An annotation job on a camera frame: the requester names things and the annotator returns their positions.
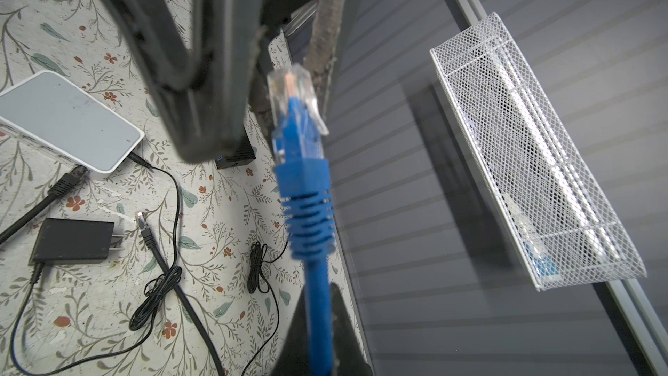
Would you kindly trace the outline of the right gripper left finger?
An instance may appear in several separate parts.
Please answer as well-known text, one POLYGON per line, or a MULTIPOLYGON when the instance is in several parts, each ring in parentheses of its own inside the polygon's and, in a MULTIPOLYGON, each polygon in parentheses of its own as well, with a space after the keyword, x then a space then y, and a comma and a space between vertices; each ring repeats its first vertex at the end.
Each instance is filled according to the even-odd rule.
POLYGON ((263 0, 192 0, 184 42, 166 0, 101 0, 148 86, 180 158, 201 163, 239 146, 263 0))

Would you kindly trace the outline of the black power adapter with cable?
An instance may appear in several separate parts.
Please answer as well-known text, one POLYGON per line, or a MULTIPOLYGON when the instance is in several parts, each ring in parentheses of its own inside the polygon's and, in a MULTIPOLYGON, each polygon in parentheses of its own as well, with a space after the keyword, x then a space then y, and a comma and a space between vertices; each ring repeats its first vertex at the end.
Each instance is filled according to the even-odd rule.
MULTIPOLYGON (((1 242, 5 243, 13 237, 21 228, 26 226, 38 214, 43 212, 53 202, 66 196, 73 188, 88 174, 88 169, 83 165, 76 165, 66 172, 52 186, 45 198, 35 205, 29 212, 17 219, 11 226, 1 232, 1 242)), ((177 231, 182 207, 182 193, 179 186, 175 186, 177 203, 172 233, 172 248, 174 257, 168 266, 165 259, 161 257, 155 237, 147 229, 144 216, 137 214, 136 221, 140 227, 140 233, 145 246, 154 255, 154 259, 160 265, 163 273, 151 280, 144 288, 145 301, 137 308, 130 318, 129 329, 138 331, 144 325, 153 325, 158 313, 158 307, 170 291, 179 290, 179 282, 182 276, 182 268, 178 262, 177 231)), ((36 243, 31 254, 33 271, 29 280, 29 289, 22 305, 19 307, 17 318, 14 321, 10 333, 10 360, 17 371, 23 375, 31 372, 25 369, 17 358, 16 339, 19 324, 24 316, 28 301, 38 284, 43 270, 53 264, 73 261, 75 263, 89 263, 94 260, 104 260, 111 250, 111 233, 113 224, 105 221, 90 221, 76 219, 45 219, 41 225, 36 243)))

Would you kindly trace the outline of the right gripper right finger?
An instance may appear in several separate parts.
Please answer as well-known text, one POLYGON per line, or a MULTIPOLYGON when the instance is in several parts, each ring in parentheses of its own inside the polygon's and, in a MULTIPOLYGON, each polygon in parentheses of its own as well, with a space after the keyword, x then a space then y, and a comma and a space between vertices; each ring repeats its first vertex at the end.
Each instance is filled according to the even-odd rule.
POLYGON ((318 0, 309 50, 304 58, 304 68, 311 73, 321 115, 326 114, 330 96, 344 19, 344 7, 345 0, 318 0))

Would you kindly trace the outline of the white network switch box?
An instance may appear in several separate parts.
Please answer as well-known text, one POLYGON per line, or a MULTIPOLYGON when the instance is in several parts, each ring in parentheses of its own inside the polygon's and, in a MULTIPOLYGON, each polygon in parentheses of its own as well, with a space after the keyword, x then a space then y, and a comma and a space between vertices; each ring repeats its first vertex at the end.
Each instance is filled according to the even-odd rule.
POLYGON ((116 171, 144 132, 54 71, 1 92, 1 127, 89 172, 116 171))

